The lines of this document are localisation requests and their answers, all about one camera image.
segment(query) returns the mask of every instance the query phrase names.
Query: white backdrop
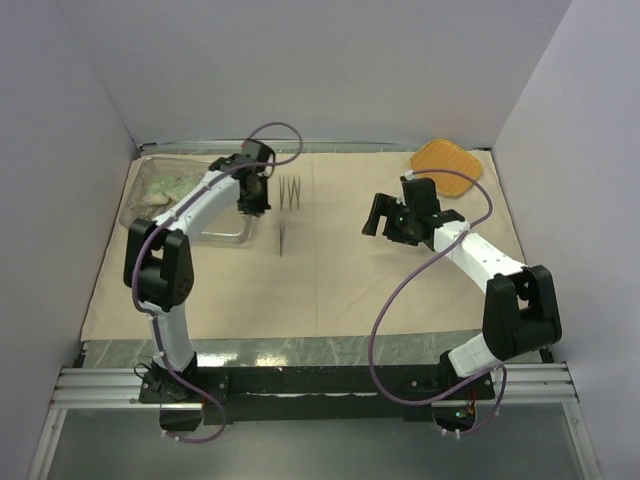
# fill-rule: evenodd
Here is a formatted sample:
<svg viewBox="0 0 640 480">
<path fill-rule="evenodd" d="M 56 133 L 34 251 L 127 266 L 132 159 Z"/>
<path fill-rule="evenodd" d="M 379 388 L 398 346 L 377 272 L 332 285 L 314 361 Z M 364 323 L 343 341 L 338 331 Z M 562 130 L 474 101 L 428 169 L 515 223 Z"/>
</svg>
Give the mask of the white backdrop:
<svg viewBox="0 0 640 480">
<path fill-rule="evenodd" d="M 58 0 L 137 142 L 493 146 L 570 0 Z"/>
<path fill-rule="evenodd" d="M 638 18 L 636 0 L 574 0 L 494 149 L 607 479 L 640 471 Z"/>
<path fill-rule="evenodd" d="M 2 478 L 25 478 L 133 143 L 53 0 L 0 1 Z"/>
</svg>

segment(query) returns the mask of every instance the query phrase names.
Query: metal frame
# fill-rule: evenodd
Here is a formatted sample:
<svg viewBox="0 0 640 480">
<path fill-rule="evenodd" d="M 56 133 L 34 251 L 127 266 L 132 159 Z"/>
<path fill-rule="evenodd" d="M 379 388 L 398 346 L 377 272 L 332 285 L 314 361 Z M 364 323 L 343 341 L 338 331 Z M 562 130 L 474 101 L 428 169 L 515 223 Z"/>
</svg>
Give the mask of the metal frame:
<svg viewBox="0 0 640 480">
<path fill-rule="evenodd" d="M 564 363 L 507 365 L 507 387 L 503 403 L 562 404 L 584 478 L 602 479 L 595 451 L 579 408 L 569 368 Z M 500 372 L 492 373 L 494 387 L 500 386 Z M 142 380 L 129 368 L 63 369 L 56 383 L 40 443 L 29 472 L 29 480 L 46 479 L 69 409 L 122 410 L 159 409 L 159 404 L 141 404 L 138 396 Z M 434 406 L 461 405 L 445 400 Z M 478 404 L 491 405 L 493 400 Z M 163 409 L 199 410 L 199 403 L 164 404 Z"/>
<path fill-rule="evenodd" d="M 262 138 L 276 153 L 295 153 L 298 140 Z M 218 155 L 233 153 L 242 145 L 242 139 L 203 140 L 192 142 L 174 142 L 138 145 L 140 156 L 156 154 L 178 155 Z M 375 142 L 332 142 L 305 141 L 304 153 L 375 153 L 375 152 L 416 152 L 423 144 L 398 144 Z"/>
<path fill-rule="evenodd" d="M 591 443 L 591 437 L 587 431 L 587 425 L 582 418 L 580 407 L 575 403 L 564 403 L 564 414 L 567 418 L 573 445 L 578 455 L 578 461 L 582 468 L 582 475 L 589 480 L 603 479 L 596 451 Z"/>
<path fill-rule="evenodd" d="M 51 462 L 56 453 L 56 447 L 58 446 L 58 440 L 60 439 L 60 433 L 66 416 L 66 409 L 52 408 L 49 410 L 42 435 L 40 436 L 40 443 L 38 443 L 38 448 L 36 449 L 36 454 L 33 457 L 31 469 L 27 476 L 28 480 L 46 479 L 49 475 Z"/>
<path fill-rule="evenodd" d="M 578 398 L 565 364 L 507 365 L 504 404 L 577 403 Z M 492 378 L 499 387 L 500 373 Z M 51 409 L 157 409 L 159 404 L 138 402 L 142 380 L 132 369 L 63 369 L 58 378 Z M 481 400 L 479 404 L 492 404 Z M 463 405 L 464 401 L 444 400 L 434 406 Z M 164 404 L 163 408 L 199 410 L 200 403 Z"/>
</svg>

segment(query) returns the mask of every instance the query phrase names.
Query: table surface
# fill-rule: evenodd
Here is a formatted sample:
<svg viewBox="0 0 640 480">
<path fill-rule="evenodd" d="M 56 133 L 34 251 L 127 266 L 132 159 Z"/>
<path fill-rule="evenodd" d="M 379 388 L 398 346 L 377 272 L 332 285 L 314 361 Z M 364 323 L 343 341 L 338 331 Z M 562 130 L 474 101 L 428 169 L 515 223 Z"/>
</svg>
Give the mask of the table surface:
<svg viewBox="0 0 640 480">
<path fill-rule="evenodd" d="M 293 141 L 270 141 L 278 154 L 295 151 Z M 239 142 L 190 142 L 145 146 L 142 155 L 228 155 Z M 305 153 L 363 153 L 416 151 L 420 145 L 309 142 Z M 479 330 L 380 335 L 376 341 L 376 363 L 387 365 L 435 364 L 442 352 L 477 335 Z M 367 363 L 367 336 L 194 340 L 199 364 L 203 366 L 251 365 L 364 365 Z M 153 353 L 150 340 L 93 340 L 85 342 L 86 368 L 132 367 L 148 361 Z M 538 352 L 511 360 L 511 363 L 540 363 Z"/>
</svg>

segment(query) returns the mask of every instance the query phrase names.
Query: clear plastic container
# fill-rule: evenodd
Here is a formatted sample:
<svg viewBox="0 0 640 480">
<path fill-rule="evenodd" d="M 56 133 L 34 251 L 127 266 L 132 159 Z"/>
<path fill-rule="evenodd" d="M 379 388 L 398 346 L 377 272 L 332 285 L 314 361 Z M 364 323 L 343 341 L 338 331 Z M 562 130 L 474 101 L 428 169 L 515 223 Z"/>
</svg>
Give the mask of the clear plastic container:
<svg viewBox="0 0 640 480">
<path fill-rule="evenodd" d="M 151 157 L 143 161 L 133 181 L 125 208 L 120 215 L 120 224 L 126 228 L 136 218 L 153 220 L 179 202 L 188 192 L 186 185 L 194 186 L 202 179 L 210 161 L 192 159 Z M 143 201 L 147 193 L 171 190 L 171 197 L 164 205 L 148 205 Z M 205 228 L 196 242 L 210 245 L 242 245 L 249 241 L 255 228 L 254 218 L 238 212 L 235 205 L 222 212 Z"/>
</svg>

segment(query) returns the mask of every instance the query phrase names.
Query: cable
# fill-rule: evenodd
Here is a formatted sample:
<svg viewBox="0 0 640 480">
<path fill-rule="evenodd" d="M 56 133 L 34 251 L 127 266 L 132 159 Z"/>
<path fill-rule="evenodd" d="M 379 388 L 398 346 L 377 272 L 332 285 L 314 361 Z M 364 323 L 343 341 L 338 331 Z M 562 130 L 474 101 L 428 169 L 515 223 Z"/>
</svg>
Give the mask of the cable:
<svg viewBox="0 0 640 480">
<path fill-rule="evenodd" d="M 147 372 L 151 371 L 151 368 L 149 368 L 149 365 L 147 365 L 147 364 L 145 364 L 145 363 L 142 363 L 142 362 L 138 362 L 138 363 L 136 363 L 136 364 L 134 365 L 134 367 L 133 367 L 133 374 L 134 374 L 136 377 L 138 377 L 140 380 L 144 381 L 144 375 L 140 375 L 140 374 L 138 373 L 138 367 L 144 367 L 144 369 L 145 369 Z"/>
<path fill-rule="evenodd" d="M 295 154 L 293 154 L 287 160 L 284 160 L 282 162 L 275 162 L 274 161 L 274 162 L 269 163 L 269 165 L 272 167 L 272 169 L 275 169 L 276 166 L 287 165 L 287 164 L 293 162 L 296 158 L 298 158 L 300 156 L 300 154 L 302 153 L 302 150 L 304 148 L 304 142 L 302 140 L 302 135 L 300 134 L 300 132 L 296 128 L 294 128 L 293 126 L 289 125 L 286 122 L 269 122 L 269 123 L 265 123 L 261 127 L 255 129 L 253 132 L 251 132 L 251 134 L 247 137 L 247 140 L 251 140 L 259 132 L 261 132 L 265 128 L 272 127 L 272 126 L 286 127 L 289 130 L 291 130 L 296 135 L 296 137 L 298 138 L 298 150 L 297 150 L 297 152 Z M 138 295 L 138 283 L 139 283 L 139 280 L 140 280 L 140 269 L 142 268 L 142 261 L 144 259 L 145 254 L 147 253 L 147 251 L 149 250 L 149 248 L 153 244 L 153 242 L 156 239 L 156 237 L 160 234 L 160 232 L 162 232 L 165 228 L 168 228 L 177 218 L 180 217 L 180 215 L 182 215 L 182 213 L 184 213 L 189 207 L 191 207 L 195 202 L 197 202 L 213 186 L 215 186 L 223 178 L 226 178 L 226 177 L 230 176 L 231 174 L 237 172 L 238 170 L 241 170 L 243 168 L 252 168 L 252 167 L 264 167 L 264 163 L 253 162 L 253 163 L 247 163 L 247 164 L 244 164 L 244 165 L 233 166 L 233 167 L 229 168 L 228 170 L 225 170 L 224 172 L 221 172 L 220 175 L 218 175 L 213 180 L 211 180 L 206 186 L 204 186 L 200 190 L 198 190 L 192 197 L 189 198 L 189 200 L 187 200 L 181 207 L 179 207 L 174 212 L 173 217 L 170 217 L 167 220 L 165 220 L 164 222 L 162 222 L 160 225 L 158 225 L 149 234 L 149 236 L 147 237 L 145 242 L 142 244 L 142 247 L 140 248 L 140 252 L 138 253 L 138 257 L 136 258 L 136 263 L 135 263 L 135 265 L 133 267 L 133 274 L 131 276 L 131 296 L 132 296 L 132 299 L 133 299 L 133 305 L 135 306 L 136 310 L 138 310 L 141 313 L 146 313 L 151 317 L 151 328 L 153 330 L 153 336 L 154 336 L 154 338 L 156 340 L 156 345 L 158 347 L 158 352 L 159 352 L 160 358 L 162 358 L 162 362 L 164 363 L 164 366 L 165 366 L 166 370 L 169 372 L 169 374 L 178 383 L 180 383 L 181 385 L 185 386 L 189 390 L 197 393 L 198 395 L 203 396 L 205 399 L 207 399 L 208 401 L 213 403 L 216 406 L 216 408 L 220 411 L 220 414 L 222 416 L 222 423 L 221 423 L 220 427 L 218 428 L 218 430 L 216 430 L 211 435 L 208 435 L 208 436 L 203 437 L 203 438 L 179 437 L 179 436 L 177 436 L 177 435 L 175 435 L 175 434 L 173 434 L 171 432 L 166 432 L 169 437 L 175 439 L 176 441 L 180 441 L 180 442 L 184 442 L 184 443 L 205 443 L 205 442 L 209 442 L 211 440 L 214 440 L 214 439 L 218 438 L 222 434 L 222 432 L 224 431 L 225 427 L 227 426 L 227 414 L 225 412 L 224 407 L 222 406 L 222 404 L 220 403 L 220 401 L 217 398 L 215 398 L 213 395 L 205 392 L 201 388 L 193 385 L 192 383 L 190 383 L 189 381 L 185 380 L 180 375 L 178 375 L 178 373 L 176 372 L 176 369 L 171 364 L 171 361 L 167 358 L 167 356 L 165 354 L 165 350 L 164 350 L 164 342 L 162 340 L 162 335 L 160 334 L 160 326 L 158 325 L 158 317 L 156 316 L 156 314 L 155 314 L 155 312 L 153 310 L 145 308 L 142 305 L 142 303 L 140 302 L 140 297 Z"/>
<path fill-rule="evenodd" d="M 429 169 L 425 169 L 425 170 L 415 170 L 413 173 L 414 173 L 414 175 L 420 175 L 420 174 L 423 174 L 423 173 L 448 173 L 448 174 L 451 174 L 451 175 L 457 175 L 459 177 L 462 177 L 465 180 L 471 182 L 474 186 L 476 186 L 478 188 L 478 190 L 480 190 L 480 192 L 482 193 L 482 195 L 484 196 L 484 198 L 487 201 L 487 213 L 485 213 L 482 217 L 478 218 L 477 220 L 474 220 L 473 222 L 471 222 L 471 224 L 470 224 L 471 228 L 473 228 L 476 225 L 484 222 L 493 213 L 493 202 L 491 201 L 491 197 L 489 196 L 489 192 L 487 192 L 482 185 L 480 185 L 475 179 L 471 178 L 470 176 L 468 176 L 468 175 L 466 175 L 466 174 L 464 174 L 462 172 L 458 172 L 456 170 L 449 170 L 449 169 L 445 169 L 445 168 L 429 168 Z M 371 335 L 369 336 L 369 345 L 368 345 L 368 348 L 367 348 L 367 360 L 368 360 L 368 363 L 369 363 L 369 373 L 371 374 L 371 379 L 373 380 L 373 383 L 375 384 L 376 388 L 380 391 L 380 393 L 382 393 L 383 396 L 385 396 L 386 398 L 388 398 L 389 400 L 391 400 L 391 401 L 393 401 L 395 403 L 399 403 L 400 405 L 405 405 L 405 406 L 410 406 L 410 407 L 422 407 L 422 406 L 426 406 L 426 405 L 431 405 L 434 402 L 438 402 L 440 400 L 444 400 L 449 395 L 452 395 L 453 393 L 457 392 L 461 388 L 469 385 L 470 383 L 473 383 L 475 380 L 477 380 L 478 378 L 490 373 L 491 370 L 492 370 L 492 369 L 489 368 L 489 369 L 485 369 L 485 370 L 482 370 L 480 372 L 477 372 L 477 373 L 473 374 L 472 376 L 464 379 L 462 382 L 458 383 L 454 387 L 442 392 L 439 395 L 436 395 L 435 397 L 427 398 L 427 399 L 424 399 L 424 400 L 405 400 L 405 399 L 402 399 L 400 397 L 396 397 L 391 392 L 389 392 L 386 388 L 384 388 L 384 385 L 382 385 L 382 383 L 380 382 L 380 379 L 378 378 L 378 374 L 376 373 L 376 369 L 375 369 L 375 364 L 373 362 L 373 347 L 374 347 L 374 344 L 375 344 L 376 335 L 378 333 L 378 329 L 380 328 L 380 324 L 382 323 L 382 319 L 384 318 L 385 314 L 387 313 L 387 310 L 389 310 L 389 307 L 391 306 L 391 304 L 395 301 L 395 299 L 398 297 L 400 292 L 404 289 L 404 287 L 407 286 L 407 284 L 411 280 L 416 278 L 421 272 L 423 272 L 424 270 L 429 268 L 431 265 L 436 263 L 442 257 L 446 256 L 453 249 L 455 249 L 464 240 L 464 238 L 467 236 L 468 233 L 469 233 L 469 230 L 466 230 L 466 231 L 462 232 L 453 241 L 453 243 L 451 245 L 449 245 L 447 248 L 445 248 L 441 252 L 436 253 L 433 257 L 431 257 L 429 260 L 427 260 L 422 265 L 420 265 L 418 268 L 416 268 L 413 272 L 411 272 L 409 274 L 409 276 L 407 276 L 407 278 L 405 278 L 402 282 L 400 282 L 400 284 L 396 287 L 396 289 L 393 291 L 393 293 L 391 293 L 391 295 L 389 296 L 389 298 L 387 299 L 385 304 L 382 306 L 382 309 L 380 310 L 380 313 L 378 314 L 378 317 L 376 318 L 376 321 L 373 324 L 373 327 L 371 329 Z M 493 409 L 489 412 L 489 415 L 486 418 L 483 419 L 482 422 L 480 422 L 478 425 L 474 426 L 470 430 L 467 430 L 465 432 L 460 432 L 460 434 L 469 434 L 469 433 L 474 432 L 477 429 L 481 428 L 498 411 L 500 403 L 502 402 L 502 398 L 504 397 L 504 390 L 506 388 L 507 369 L 502 364 L 498 365 L 497 368 L 501 368 L 502 369 L 502 386 L 500 388 L 500 393 L 498 394 L 498 397 L 496 398 L 496 403 L 493 406 Z"/>
</svg>

